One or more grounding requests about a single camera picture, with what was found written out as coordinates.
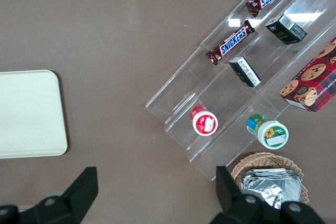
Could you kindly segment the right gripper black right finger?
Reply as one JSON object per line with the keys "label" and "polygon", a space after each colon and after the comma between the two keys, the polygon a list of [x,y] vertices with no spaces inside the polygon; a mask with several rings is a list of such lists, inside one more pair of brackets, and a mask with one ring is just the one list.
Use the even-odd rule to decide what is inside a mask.
{"label": "right gripper black right finger", "polygon": [[211,223],[325,223],[310,206],[287,201],[276,209],[242,193],[225,166],[216,167],[216,194],[222,208]]}

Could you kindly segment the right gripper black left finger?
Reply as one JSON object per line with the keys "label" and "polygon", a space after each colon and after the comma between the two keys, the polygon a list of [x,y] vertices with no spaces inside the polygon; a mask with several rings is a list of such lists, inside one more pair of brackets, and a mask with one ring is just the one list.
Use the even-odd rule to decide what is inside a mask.
{"label": "right gripper black left finger", "polygon": [[81,223],[97,195],[97,168],[86,167],[59,196],[46,197],[25,211],[2,205],[1,223]]}

